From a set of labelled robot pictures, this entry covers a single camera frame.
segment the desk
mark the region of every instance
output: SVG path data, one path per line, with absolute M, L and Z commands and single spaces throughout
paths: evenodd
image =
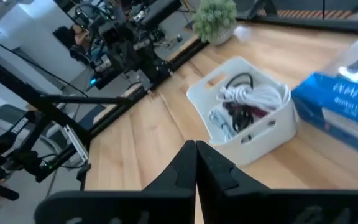
M 207 46 L 154 95 L 141 99 L 92 140 L 92 169 L 85 190 L 143 189 L 163 171 L 186 139 L 208 142 L 208 132 L 186 91 L 225 60 L 240 55 L 294 88 L 358 38 L 280 26 L 248 26 L 252 28 L 249 41 L 242 44 L 232 37 L 220 47 Z M 295 138 L 240 169 L 270 188 L 358 189 L 358 152 L 309 124 L 298 124 Z M 337 156 L 342 163 L 332 159 Z M 199 203 L 196 223 L 202 223 Z

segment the white floor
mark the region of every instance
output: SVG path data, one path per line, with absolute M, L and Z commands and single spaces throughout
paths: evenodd
M 192 0 L 190 4 L 197 7 L 200 0 Z M 188 21 L 191 21 L 191 16 L 186 14 Z M 187 20 L 183 17 L 181 12 L 172 14 L 169 18 L 161 23 L 162 29 L 165 30 L 167 35 L 180 34 L 183 37 L 183 41 L 170 50 L 156 49 L 156 53 L 161 58 L 167 58 L 171 53 L 176 51 L 181 44 L 185 43 L 191 34 L 183 30 L 187 24 Z M 128 74 L 131 82 L 136 81 L 134 73 Z M 90 71 L 84 71 L 81 73 L 72 84 L 77 88 L 83 90 L 90 80 Z M 127 87 L 131 83 L 123 77 L 117 77 L 110 84 L 108 84 L 102 90 L 92 88 L 86 93 L 89 96 L 106 96 L 114 97 L 119 96 L 127 90 Z M 72 88 L 65 88 L 63 90 L 65 95 L 74 93 L 78 96 L 80 94 Z M 76 120 L 79 121 L 83 118 L 90 110 L 94 108 L 94 105 L 81 105 L 78 109 Z M 65 111 L 71 112 L 76 111 L 77 105 L 68 105 Z M 39 152 L 40 155 L 46 155 L 50 152 L 50 149 L 42 142 L 37 142 L 34 149 Z M 77 170 L 67 171 L 64 168 L 59 168 L 56 172 L 55 179 L 54 175 L 50 175 L 46 180 L 41 183 L 36 183 L 34 177 L 25 171 L 16 172 L 9 180 L 7 185 L 12 190 L 20 193 L 20 199 L 15 202 L 4 201 L 0 209 L 0 224 L 3 223 L 20 223 L 20 224 L 31 224 L 34 222 L 34 211 L 37 205 L 48 195 L 62 190 L 79 190 L 80 182 L 76 180 Z

